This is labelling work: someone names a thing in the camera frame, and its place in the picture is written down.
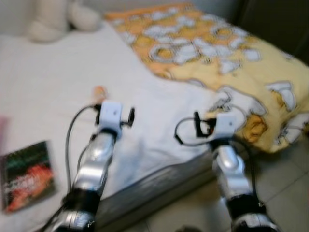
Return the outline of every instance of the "white bed sheet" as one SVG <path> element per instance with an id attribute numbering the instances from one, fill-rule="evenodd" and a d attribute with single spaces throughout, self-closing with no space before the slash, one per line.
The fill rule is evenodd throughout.
<path id="1" fill-rule="evenodd" d="M 212 91 L 155 77 L 106 23 L 92 34 L 73 31 L 52 44 L 0 36 L 0 114 L 10 123 L 2 153 L 50 140 L 57 193 L 27 209 L 0 215 L 1 231 L 31 231 L 59 207 L 66 194 L 64 144 L 73 115 L 90 103 L 92 88 L 106 86 L 110 99 L 132 106 L 136 120 L 117 142 L 103 198 L 165 165 L 186 162 L 206 148 L 179 146 L 176 123 L 211 106 Z M 71 138 L 71 172 L 94 130 L 95 114 L 85 113 Z"/>

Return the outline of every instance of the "tiled floor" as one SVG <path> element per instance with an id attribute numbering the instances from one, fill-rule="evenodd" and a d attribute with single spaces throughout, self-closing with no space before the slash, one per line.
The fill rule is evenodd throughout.
<path id="1" fill-rule="evenodd" d="M 257 159 L 257 189 L 284 232 L 309 232 L 309 141 Z M 203 232 L 230 232 L 230 218 L 212 181 L 125 232 L 174 232 L 182 225 Z"/>

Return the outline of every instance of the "cartoon pattern blanket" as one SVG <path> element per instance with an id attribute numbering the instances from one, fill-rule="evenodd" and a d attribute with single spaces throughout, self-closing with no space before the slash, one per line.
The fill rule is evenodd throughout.
<path id="1" fill-rule="evenodd" d="M 309 130 L 309 68 L 265 41 L 189 3 L 106 18 L 159 77 L 217 91 L 211 112 L 234 112 L 237 135 L 260 149 Z"/>

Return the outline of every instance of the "white teddy bear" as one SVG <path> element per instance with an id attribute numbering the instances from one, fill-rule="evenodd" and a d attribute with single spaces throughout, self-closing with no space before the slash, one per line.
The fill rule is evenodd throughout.
<path id="1" fill-rule="evenodd" d="M 35 20 L 28 37 L 35 42 L 53 42 L 62 38 L 70 23 L 81 31 L 96 31 L 100 15 L 83 5 L 84 0 L 37 0 Z"/>

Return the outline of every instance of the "book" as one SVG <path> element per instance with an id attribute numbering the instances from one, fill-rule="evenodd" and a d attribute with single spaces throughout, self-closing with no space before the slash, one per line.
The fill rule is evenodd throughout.
<path id="1" fill-rule="evenodd" d="M 56 190 L 46 141 L 2 156 L 0 171 L 6 213 L 38 202 Z"/>

